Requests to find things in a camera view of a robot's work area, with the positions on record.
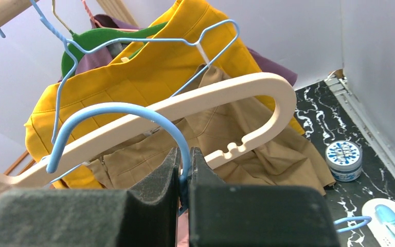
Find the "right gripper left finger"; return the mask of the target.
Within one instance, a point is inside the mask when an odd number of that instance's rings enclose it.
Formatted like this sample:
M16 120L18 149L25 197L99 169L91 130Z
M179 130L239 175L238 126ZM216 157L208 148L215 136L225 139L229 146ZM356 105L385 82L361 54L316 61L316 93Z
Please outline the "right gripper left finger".
M175 246L180 153L129 189L13 189L0 246Z

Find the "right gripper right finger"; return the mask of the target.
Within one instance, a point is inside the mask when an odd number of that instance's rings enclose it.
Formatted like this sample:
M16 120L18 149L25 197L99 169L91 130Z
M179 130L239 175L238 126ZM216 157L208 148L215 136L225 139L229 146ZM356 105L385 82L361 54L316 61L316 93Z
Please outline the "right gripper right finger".
M233 185L190 151L190 246L339 246L324 197L303 186Z

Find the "beige plastic hanger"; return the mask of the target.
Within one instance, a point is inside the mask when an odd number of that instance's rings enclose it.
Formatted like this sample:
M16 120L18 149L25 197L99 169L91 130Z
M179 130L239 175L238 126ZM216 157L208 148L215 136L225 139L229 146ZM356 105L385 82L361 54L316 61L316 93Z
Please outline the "beige plastic hanger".
M269 119L276 125L271 129L273 136L271 139L273 139L293 117L296 108L296 94L284 78L271 73L254 73L231 78L168 98L145 108L158 112L173 123L179 118L257 95L268 95L275 101L275 110ZM47 173L45 159L15 177L0 173L0 193L16 187L45 186L75 166L90 160L94 155L159 126L142 117L135 119L134 115L121 114L120 119L90 132L80 139L72 143L67 141L55 173ZM220 165L222 164L218 164L216 167L210 165L210 167L217 168Z

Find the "pink ruffled garment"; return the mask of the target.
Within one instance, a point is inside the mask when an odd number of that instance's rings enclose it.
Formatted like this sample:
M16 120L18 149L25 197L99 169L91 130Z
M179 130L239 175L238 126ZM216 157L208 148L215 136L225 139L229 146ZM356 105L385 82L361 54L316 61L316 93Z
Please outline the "pink ruffled garment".
M177 247L189 247L189 217L184 213L178 218Z

